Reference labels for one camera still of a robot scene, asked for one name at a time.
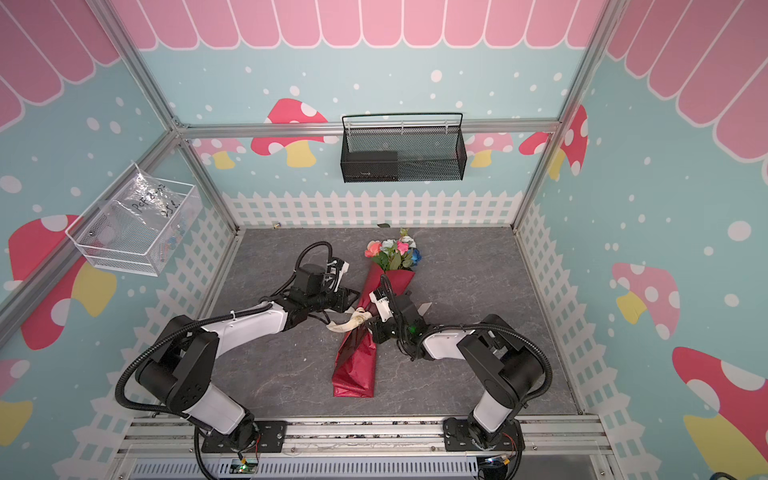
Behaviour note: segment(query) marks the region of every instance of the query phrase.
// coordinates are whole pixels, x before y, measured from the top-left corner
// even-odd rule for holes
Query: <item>white picket fence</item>
[[[434,225],[443,227],[507,226],[515,218],[523,199],[517,192],[509,197],[502,192],[494,197],[491,192],[479,196],[474,191],[463,196],[455,192],[417,197],[413,192],[401,196],[397,192],[385,196],[379,192],[374,197],[367,193],[355,197],[351,192],[340,197],[331,193],[324,197],[320,192],[313,197],[302,192],[298,197],[285,194],[278,197],[269,193],[261,197],[254,193],[246,197],[238,193],[236,198],[223,195],[227,206],[240,225],[248,227],[371,227],[379,223],[411,227]]]
[[[523,254],[533,267],[533,280],[544,299],[554,340],[564,353],[565,368],[576,377],[573,387],[587,404],[587,411],[603,419],[624,475],[637,480],[657,480],[661,460],[643,447],[641,436],[645,427],[629,416],[630,397],[616,387],[617,370],[605,363],[606,346],[595,342],[596,326],[584,317],[587,306],[576,298],[578,287],[568,282],[571,271],[563,270],[563,256],[555,251],[557,241],[550,239],[550,229],[545,228],[545,216],[540,215],[539,207],[531,205],[518,234],[525,247]]]
[[[177,272],[166,273],[168,285],[156,290],[156,307],[147,308],[147,325],[135,327],[136,342],[132,348],[121,350],[123,368],[107,374],[109,390],[106,395],[91,400],[95,415],[90,425],[72,431],[78,446],[70,458],[53,464],[60,480],[103,478],[107,473],[118,447],[123,441],[131,420],[143,412],[127,410],[114,399],[114,385],[123,369],[149,345],[154,343],[168,320],[187,314],[194,318],[205,294],[207,284],[216,265],[221,261],[229,240],[230,231],[215,210],[205,209],[204,217],[198,217],[200,231],[191,231],[192,245],[184,244],[184,256],[176,257]],[[135,402],[155,403],[155,398],[141,387],[133,377],[125,387],[125,395]]]

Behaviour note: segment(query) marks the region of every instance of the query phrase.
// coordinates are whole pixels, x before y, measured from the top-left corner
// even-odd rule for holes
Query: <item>blue flower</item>
[[[413,266],[419,265],[419,262],[422,261],[422,254],[419,252],[419,249],[412,248],[410,251],[411,260],[413,260]]]

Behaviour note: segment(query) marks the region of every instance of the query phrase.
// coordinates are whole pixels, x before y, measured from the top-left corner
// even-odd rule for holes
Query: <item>flower bouquet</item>
[[[360,294],[358,309],[363,308],[376,315],[378,312],[376,305],[371,302],[370,293],[379,288],[381,276],[387,275],[395,295],[402,295],[413,279],[411,268],[419,264],[422,256],[416,249],[416,242],[409,237],[408,230],[401,228],[398,240],[374,240],[368,243],[366,257],[373,261]],[[366,325],[358,326],[346,334],[336,355],[332,382],[333,396],[373,397],[376,344]]]

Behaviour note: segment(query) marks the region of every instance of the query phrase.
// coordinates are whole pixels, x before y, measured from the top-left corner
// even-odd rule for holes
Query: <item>white flower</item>
[[[400,239],[401,242],[407,243],[411,248],[416,248],[416,241],[413,240],[408,235],[405,235],[403,238]]]

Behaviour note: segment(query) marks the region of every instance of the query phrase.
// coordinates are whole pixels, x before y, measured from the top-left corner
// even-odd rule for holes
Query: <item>gray tabletop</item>
[[[495,313],[546,353],[554,382],[523,414],[575,414],[554,344],[509,228],[413,228],[422,262],[409,286],[419,306],[432,303],[427,323],[476,323]],[[255,305],[293,271],[301,250],[327,240],[349,263],[342,285],[361,290],[370,240],[397,238],[398,229],[246,230],[214,314]],[[323,264],[316,249],[305,262]],[[342,314],[336,317],[341,321]],[[265,336],[222,355],[213,382],[256,417],[318,415],[467,415],[483,389],[463,360],[411,362],[394,343],[378,346],[374,398],[334,398],[331,375],[343,335],[317,320]]]

